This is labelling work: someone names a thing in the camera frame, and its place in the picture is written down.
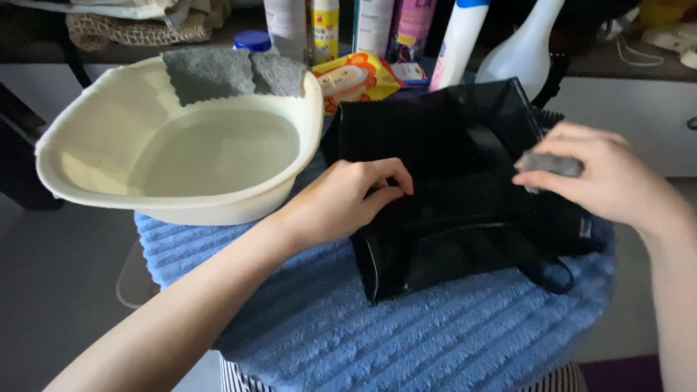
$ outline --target white plastic basin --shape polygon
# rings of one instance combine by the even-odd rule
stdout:
[[[261,218],[288,196],[321,136],[322,93],[237,96],[181,107],[160,57],[108,70],[36,146],[41,181],[88,206],[182,225]]]

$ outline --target soapy water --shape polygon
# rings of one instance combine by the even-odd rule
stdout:
[[[287,119],[257,110],[208,110],[170,121],[135,163],[130,195],[209,196],[271,179],[299,152]]]

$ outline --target floor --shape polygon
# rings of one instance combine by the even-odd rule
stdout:
[[[675,182],[697,204],[697,179]],[[648,256],[617,226],[617,291],[576,353],[598,361],[657,352]],[[22,211],[0,196],[0,385],[39,391],[80,352],[128,316],[116,281],[137,240],[132,212],[66,203]],[[176,392],[219,391],[209,352]]]

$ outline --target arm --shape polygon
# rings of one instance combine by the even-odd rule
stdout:
[[[513,182],[551,190],[598,216],[631,225],[651,258],[665,390],[697,385],[697,218],[665,179],[648,169],[621,136],[560,124],[534,150],[583,161],[580,179],[546,172]]]
[[[395,178],[399,187],[386,179]],[[372,187],[379,188],[365,197]],[[169,391],[289,257],[352,234],[413,194],[396,158],[338,162],[276,213],[162,290],[75,359],[46,391]]]

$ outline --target blue towel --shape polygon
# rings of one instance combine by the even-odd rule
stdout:
[[[291,195],[323,169],[318,153]],[[253,225],[170,225],[140,213],[135,222],[148,270],[162,287]],[[610,223],[598,220],[594,231],[612,241]],[[505,269],[369,307],[344,239],[283,264],[214,348],[277,391],[510,390],[568,361],[607,309],[611,248],[564,259],[576,279],[566,295]]]

